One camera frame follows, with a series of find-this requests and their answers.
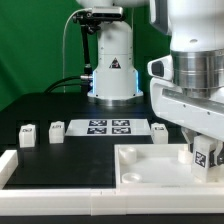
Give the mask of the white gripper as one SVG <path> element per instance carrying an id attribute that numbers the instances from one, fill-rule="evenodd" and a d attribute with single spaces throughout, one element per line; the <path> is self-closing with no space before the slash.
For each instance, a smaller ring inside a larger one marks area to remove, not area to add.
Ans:
<path id="1" fill-rule="evenodd" d="M 193 152 L 198 133 L 220 140 L 216 142 L 214 163 L 217 166 L 224 164 L 223 103 L 189 98 L 179 87 L 159 78 L 151 79 L 150 96 L 157 117 L 182 126 L 181 132 L 190 152 Z"/>

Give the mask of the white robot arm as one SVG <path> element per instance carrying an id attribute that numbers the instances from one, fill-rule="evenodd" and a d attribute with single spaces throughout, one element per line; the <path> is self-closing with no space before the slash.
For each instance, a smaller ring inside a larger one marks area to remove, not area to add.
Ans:
<path id="1" fill-rule="evenodd" d="M 88 98 L 120 103 L 140 97 L 132 30 L 114 18 L 147 4 L 150 24 L 171 37 L 170 54 L 147 64 L 155 115 L 224 142 L 224 0 L 76 0 L 99 28 L 98 66 Z"/>

